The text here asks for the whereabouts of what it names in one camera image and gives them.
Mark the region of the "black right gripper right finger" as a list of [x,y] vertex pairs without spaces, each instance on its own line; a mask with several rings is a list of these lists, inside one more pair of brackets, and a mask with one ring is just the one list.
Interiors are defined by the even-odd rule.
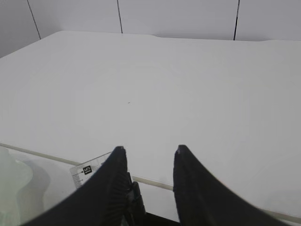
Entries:
[[186,145],[174,154],[173,192],[182,226],[283,226],[215,178]]

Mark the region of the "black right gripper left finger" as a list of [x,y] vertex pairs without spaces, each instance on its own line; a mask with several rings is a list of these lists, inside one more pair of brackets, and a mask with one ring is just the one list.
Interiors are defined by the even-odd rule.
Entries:
[[79,189],[27,226],[119,226],[129,181],[124,147],[117,146]]

